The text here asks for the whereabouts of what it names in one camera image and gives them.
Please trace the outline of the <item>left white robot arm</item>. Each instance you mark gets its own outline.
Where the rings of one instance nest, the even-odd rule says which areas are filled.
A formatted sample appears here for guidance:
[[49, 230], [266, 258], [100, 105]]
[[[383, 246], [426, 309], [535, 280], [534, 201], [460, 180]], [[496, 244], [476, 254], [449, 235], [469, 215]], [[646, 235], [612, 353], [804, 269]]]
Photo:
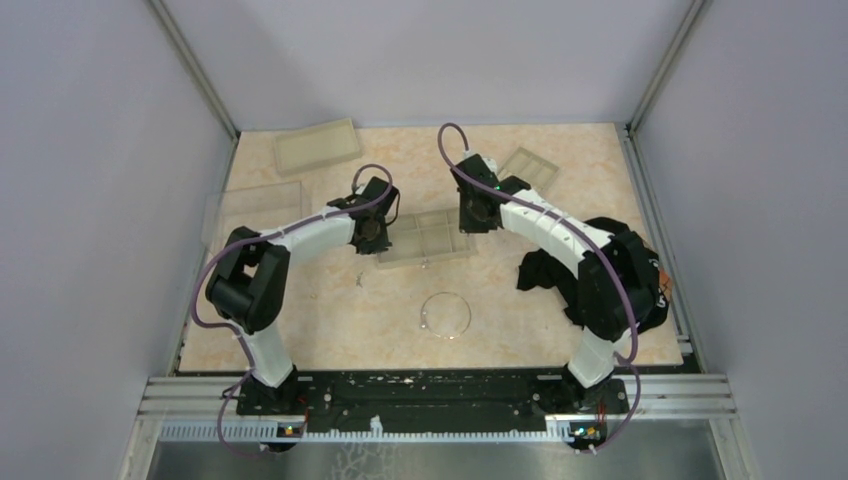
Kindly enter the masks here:
[[273, 412], [288, 413], [300, 399], [298, 384], [288, 380], [296, 367], [276, 326], [290, 269], [345, 246], [363, 256], [387, 251], [387, 217], [399, 198], [391, 182], [373, 177], [294, 223], [263, 231], [236, 228], [205, 268], [205, 286], [196, 293], [214, 308], [217, 327], [235, 335], [248, 376], [262, 386], [260, 399]]

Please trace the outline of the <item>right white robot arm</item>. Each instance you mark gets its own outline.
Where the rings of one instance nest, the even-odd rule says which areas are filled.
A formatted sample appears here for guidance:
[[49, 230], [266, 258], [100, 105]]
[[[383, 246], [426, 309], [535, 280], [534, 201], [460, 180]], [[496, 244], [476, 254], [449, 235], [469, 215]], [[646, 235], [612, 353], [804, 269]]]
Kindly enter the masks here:
[[573, 278], [567, 316], [583, 329], [567, 363], [563, 398], [576, 412], [602, 398], [601, 382], [614, 368], [626, 340], [664, 321], [668, 298], [660, 268], [634, 231], [617, 233], [582, 222], [546, 201], [527, 182], [499, 180], [493, 161], [467, 156], [451, 169], [460, 195], [460, 229], [481, 234], [497, 229], [534, 243]]

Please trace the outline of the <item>beige compartment jewelry tray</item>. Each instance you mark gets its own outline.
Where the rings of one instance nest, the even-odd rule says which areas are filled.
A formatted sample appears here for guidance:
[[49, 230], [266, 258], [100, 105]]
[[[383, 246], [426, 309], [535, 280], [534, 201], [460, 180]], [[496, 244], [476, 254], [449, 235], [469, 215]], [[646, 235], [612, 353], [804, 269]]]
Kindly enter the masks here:
[[458, 208], [404, 214], [388, 227], [391, 246], [377, 255], [377, 268], [424, 266], [477, 254], [474, 238], [459, 228]]

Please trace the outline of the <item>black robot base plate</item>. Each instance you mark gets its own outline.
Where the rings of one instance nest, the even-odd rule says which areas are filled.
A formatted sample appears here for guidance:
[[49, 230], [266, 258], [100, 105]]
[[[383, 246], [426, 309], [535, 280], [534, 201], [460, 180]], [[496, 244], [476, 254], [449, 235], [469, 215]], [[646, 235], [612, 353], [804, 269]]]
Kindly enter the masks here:
[[623, 381], [589, 390], [562, 367], [297, 371], [277, 389], [246, 381], [235, 396], [242, 416], [292, 415], [310, 433], [509, 433], [544, 429], [546, 416], [624, 414]]

